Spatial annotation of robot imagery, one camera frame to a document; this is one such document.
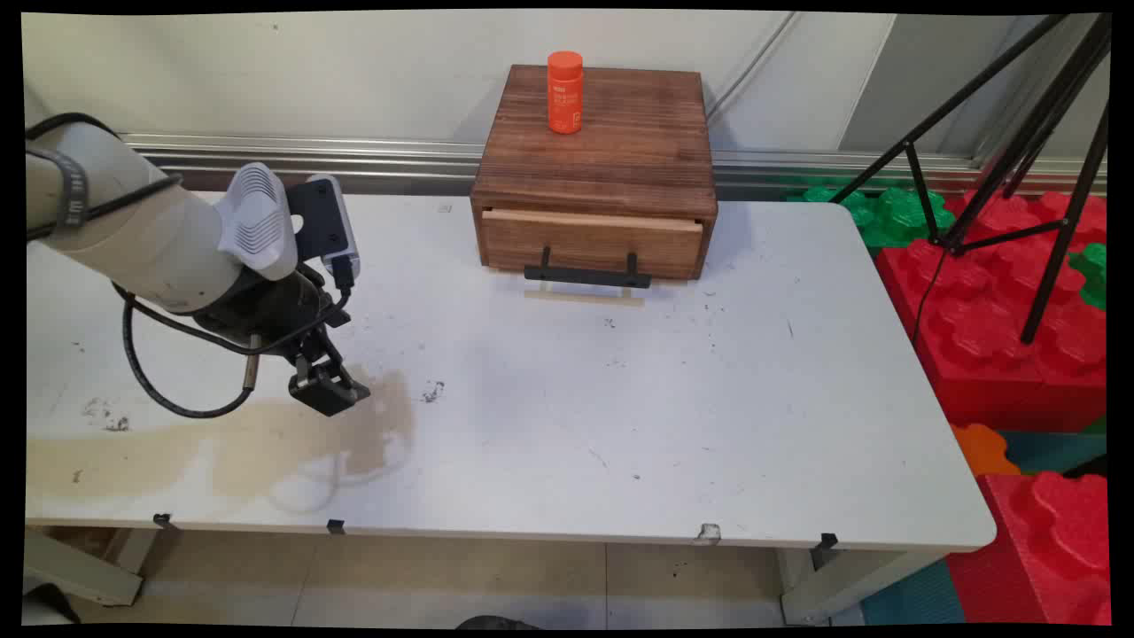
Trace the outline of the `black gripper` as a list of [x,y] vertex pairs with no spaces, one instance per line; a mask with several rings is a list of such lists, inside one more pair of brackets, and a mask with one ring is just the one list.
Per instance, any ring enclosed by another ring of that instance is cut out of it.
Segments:
[[[295,359],[295,372],[288,383],[291,399],[320,415],[335,416],[371,392],[352,377],[344,356],[327,335],[329,327],[352,322],[346,311],[340,308],[327,316],[315,327],[319,332],[314,337],[307,332],[291,335],[336,306],[324,284],[324,277],[307,265],[299,265],[280,280],[268,280],[242,267],[230,288],[209,306],[193,312],[191,318],[203,331],[232,344],[251,347],[252,337],[259,337],[260,346],[276,344],[268,355],[288,361]],[[324,361],[311,361],[324,355]]]

